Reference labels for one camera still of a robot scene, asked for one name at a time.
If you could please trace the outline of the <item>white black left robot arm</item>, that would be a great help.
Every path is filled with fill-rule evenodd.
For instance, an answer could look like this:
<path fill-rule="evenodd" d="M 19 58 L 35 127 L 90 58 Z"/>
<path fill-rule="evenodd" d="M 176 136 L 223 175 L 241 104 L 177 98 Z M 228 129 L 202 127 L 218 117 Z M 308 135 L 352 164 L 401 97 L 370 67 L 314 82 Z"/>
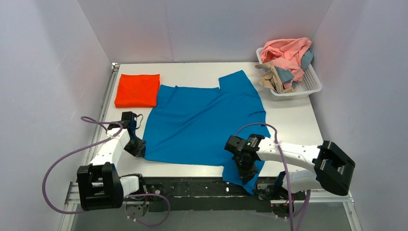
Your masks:
<path fill-rule="evenodd" d="M 132 195 L 144 197 L 146 187 L 142 174 L 119 176 L 118 161 L 123 153 L 144 157 L 145 141 L 129 129 L 111 128 L 95 157 L 77 170 L 81 208 L 85 211 L 120 208 Z"/>

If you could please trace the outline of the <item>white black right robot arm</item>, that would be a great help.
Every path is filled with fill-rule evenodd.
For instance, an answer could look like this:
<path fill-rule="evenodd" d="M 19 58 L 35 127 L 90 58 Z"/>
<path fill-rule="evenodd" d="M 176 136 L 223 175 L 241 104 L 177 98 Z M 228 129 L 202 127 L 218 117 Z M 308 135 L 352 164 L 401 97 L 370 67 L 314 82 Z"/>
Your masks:
<path fill-rule="evenodd" d="M 356 166 L 332 141 L 324 141 L 321 145 L 298 145 L 263 136 L 247 140 L 230 136 L 224 149 L 233 154 L 232 159 L 244 184 L 258 174 L 257 161 L 275 161 L 302 168 L 301 171 L 282 173 L 275 181 L 276 188 L 291 193 L 324 189 L 346 196 Z"/>

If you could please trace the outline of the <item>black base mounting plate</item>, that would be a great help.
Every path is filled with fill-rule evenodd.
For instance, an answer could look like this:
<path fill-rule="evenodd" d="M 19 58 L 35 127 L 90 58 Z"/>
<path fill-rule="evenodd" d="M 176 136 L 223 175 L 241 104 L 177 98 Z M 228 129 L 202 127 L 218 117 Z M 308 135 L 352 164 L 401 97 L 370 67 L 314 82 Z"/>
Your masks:
<path fill-rule="evenodd" d="M 272 188 L 274 182 L 275 177 L 260 177 L 254 193 L 250 194 L 242 186 L 224 182 L 219 177 L 145 177 L 141 192 L 163 195 L 170 207 L 160 197 L 129 198 L 125 202 L 144 212 L 249 210 L 274 212 L 283 217 L 289 214 L 289 206 L 296 209 L 295 203 L 302 202 L 306 195 L 298 192 L 290 203 L 282 190 Z"/>

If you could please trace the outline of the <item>folded orange t shirt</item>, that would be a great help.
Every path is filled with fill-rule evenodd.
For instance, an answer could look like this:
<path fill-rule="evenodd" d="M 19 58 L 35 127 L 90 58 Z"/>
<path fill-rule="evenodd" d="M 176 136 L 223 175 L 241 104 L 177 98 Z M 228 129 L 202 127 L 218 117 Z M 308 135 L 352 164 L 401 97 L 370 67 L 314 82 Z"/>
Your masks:
<path fill-rule="evenodd" d="M 114 104 L 117 108 L 156 107 L 160 75 L 125 75 L 119 79 Z"/>

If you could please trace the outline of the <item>beige t shirt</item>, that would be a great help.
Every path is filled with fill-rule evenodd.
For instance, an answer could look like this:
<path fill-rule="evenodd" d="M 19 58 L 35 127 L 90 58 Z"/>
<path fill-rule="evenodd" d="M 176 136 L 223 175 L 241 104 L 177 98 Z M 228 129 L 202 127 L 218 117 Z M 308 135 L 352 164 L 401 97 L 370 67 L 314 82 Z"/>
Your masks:
<path fill-rule="evenodd" d="M 273 90 L 277 94 L 293 93 L 294 88 L 290 85 L 288 89 L 285 89 L 283 82 L 280 79 L 276 67 L 272 61 L 255 65 L 256 69 L 263 69 L 264 75 L 258 81 L 259 84 L 265 88 Z"/>

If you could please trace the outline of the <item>grey blue t shirt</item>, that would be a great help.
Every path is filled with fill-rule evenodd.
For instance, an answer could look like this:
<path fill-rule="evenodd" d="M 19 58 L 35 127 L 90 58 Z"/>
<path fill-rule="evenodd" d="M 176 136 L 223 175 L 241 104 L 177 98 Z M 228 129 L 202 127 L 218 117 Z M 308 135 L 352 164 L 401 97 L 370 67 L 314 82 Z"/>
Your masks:
<path fill-rule="evenodd" d="M 301 58 L 300 65 L 284 58 L 273 61 L 284 89 L 295 88 L 303 80 L 303 75 L 313 60 L 314 54 L 308 49 Z"/>

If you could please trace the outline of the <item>white plastic laundry basket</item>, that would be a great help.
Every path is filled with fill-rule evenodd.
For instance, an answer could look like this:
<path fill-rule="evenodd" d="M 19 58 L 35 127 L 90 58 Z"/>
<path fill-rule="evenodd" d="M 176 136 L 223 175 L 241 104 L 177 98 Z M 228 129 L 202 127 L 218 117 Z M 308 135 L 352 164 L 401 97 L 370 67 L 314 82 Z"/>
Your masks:
<path fill-rule="evenodd" d="M 263 50 L 263 48 L 258 48 L 256 50 L 256 55 L 258 58 L 258 61 L 260 64 L 262 64 L 262 59 L 260 57 L 260 53 Z M 283 64 L 289 64 L 289 67 L 294 67 L 297 70 L 301 70 L 301 67 L 298 66 L 296 63 L 292 61 L 287 61 L 285 58 L 278 58 L 273 61 L 283 61 Z M 289 92 L 289 93 L 277 93 L 274 91 L 274 89 L 269 89 L 272 96 L 271 99 L 272 101 L 285 101 L 285 100 L 295 100 L 295 99 L 301 99 L 301 98 L 306 98 L 310 94 L 319 92 L 322 89 L 321 82 L 310 64 L 306 70 L 304 71 L 304 75 L 302 77 L 302 81 L 296 85 L 296 88 L 294 88 L 294 92 Z"/>

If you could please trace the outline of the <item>pink t shirt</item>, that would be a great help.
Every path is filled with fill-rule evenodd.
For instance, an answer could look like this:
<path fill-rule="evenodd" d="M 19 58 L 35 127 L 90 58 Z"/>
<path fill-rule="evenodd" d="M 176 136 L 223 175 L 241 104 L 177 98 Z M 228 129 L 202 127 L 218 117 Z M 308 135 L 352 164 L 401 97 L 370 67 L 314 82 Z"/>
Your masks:
<path fill-rule="evenodd" d="M 301 58 L 311 47 L 309 38 L 290 38 L 268 41 L 260 53 L 262 63 L 285 58 L 300 65 Z"/>

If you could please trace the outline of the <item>aluminium frame rail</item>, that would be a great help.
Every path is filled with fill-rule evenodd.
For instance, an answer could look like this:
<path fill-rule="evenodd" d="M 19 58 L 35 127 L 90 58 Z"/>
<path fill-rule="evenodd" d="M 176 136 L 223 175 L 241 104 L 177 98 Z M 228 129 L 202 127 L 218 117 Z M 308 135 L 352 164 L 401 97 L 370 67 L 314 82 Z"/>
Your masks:
<path fill-rule="evenodd" d="M 354 199 L 349 193 L 347 196 L 337 196 L 328 193 L 324 190 L 312 190 L 309 204 L 312 203 L 342 203 L 346 212 L 346 216 L 352 231 L 361 231 L 361 225 L 357 217 L 357 212 L 354 207 Z M 64 210 L 68 212 L 76 212 L 79 205 L 79 191 L 77 183 L 71 182 L 66 196 Z M 70 231 L 75 215 L 63 215 L 60 223 L 59 231 Z"/>

